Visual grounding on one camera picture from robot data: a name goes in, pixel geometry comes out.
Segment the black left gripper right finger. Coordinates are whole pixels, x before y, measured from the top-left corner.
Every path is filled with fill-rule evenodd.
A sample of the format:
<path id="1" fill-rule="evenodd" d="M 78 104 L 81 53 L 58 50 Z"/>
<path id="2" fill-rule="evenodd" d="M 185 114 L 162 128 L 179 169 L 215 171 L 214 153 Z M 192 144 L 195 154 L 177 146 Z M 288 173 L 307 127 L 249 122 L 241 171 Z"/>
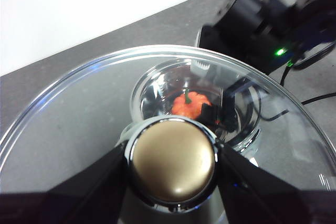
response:
<path id="1" fill-rule="evenodd" d="M 229 223 L 335 223 L 335 192 L 300 190 L 223 143 L 217 186 Z"/>

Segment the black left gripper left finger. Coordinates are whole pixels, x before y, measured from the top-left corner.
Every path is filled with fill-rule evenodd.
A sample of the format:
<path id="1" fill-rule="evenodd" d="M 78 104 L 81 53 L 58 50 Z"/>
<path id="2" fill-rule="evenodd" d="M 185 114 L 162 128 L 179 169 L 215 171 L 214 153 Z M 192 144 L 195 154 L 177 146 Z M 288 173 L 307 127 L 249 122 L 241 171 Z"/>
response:
<path id="1" fill-rule="evenodd" d="M 1 223 L 117 223 L 128 184 L 125 147 L 48 191 L 1 194 Z"/>

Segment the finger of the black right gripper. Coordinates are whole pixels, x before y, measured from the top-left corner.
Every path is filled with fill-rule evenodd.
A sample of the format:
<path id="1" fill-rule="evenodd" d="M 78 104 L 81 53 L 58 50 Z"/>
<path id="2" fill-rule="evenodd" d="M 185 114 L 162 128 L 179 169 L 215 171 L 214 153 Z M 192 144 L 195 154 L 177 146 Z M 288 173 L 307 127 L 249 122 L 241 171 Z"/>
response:
<path id="1" fill-rule="evenodd" d="M 223 109 L 217 105 L 203 103 L 199 120 L 205 125 L 220 125 L 223 122 Z"/>

